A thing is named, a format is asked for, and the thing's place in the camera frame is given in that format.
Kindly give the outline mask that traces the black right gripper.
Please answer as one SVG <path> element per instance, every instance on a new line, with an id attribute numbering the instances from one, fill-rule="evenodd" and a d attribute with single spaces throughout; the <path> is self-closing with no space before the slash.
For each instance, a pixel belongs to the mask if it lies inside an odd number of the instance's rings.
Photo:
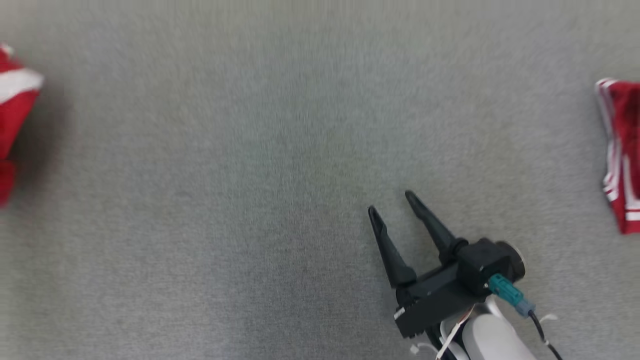
<path id="1" fill-rule="evenodd" d="M 407 190 L 404 194 L 435 244 L 439 262 L 442 265 L 456 262 L 458 252 L 469 242 L 455 237 L 413 191 Z M 387 280 L 395 289 L 398 306 L 394 321 L 403 338 L 414 338 L 472 305 L 484 302 L 489 296 L 490 290 L 484 285 L 479 286 L 479 292 L 474 292 L 458 278 L 457 263 L 425 274 L 416 281 L 416 272 L 404 262 L 377 209 L 371 205 L 367 212 Z"/>

